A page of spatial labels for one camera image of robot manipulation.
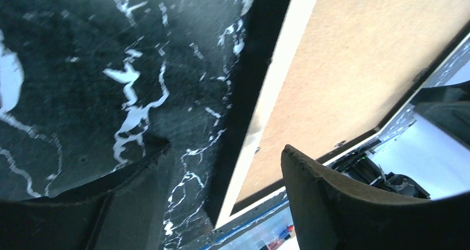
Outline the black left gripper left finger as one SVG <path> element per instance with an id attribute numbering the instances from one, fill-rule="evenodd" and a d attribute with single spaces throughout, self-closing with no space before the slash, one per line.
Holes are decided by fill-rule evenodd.
<path id="1" fill-rule="evenodd" d="M 157 249 L 173 175 L 169 141 L 55 197 L 1 202 L 2 249 Z"/>

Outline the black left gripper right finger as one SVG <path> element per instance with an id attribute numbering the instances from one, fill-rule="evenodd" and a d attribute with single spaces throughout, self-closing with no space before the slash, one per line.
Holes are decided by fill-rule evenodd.
<path id="1" fill-rule="evenodd" d="M 291 145 L 281 167 L 300 249 L 469 248 L 469 193 L 426 200 L 384 191 Z"/>

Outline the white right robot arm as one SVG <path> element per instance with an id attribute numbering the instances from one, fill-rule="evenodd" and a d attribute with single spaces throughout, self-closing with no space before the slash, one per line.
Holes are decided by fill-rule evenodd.
<path id="1" fill-rule="evenodd" d="M 354 180 L 437 200 L 469 191 L 469 82 L 421 89 L 370 142 L 332 162 Z"/>

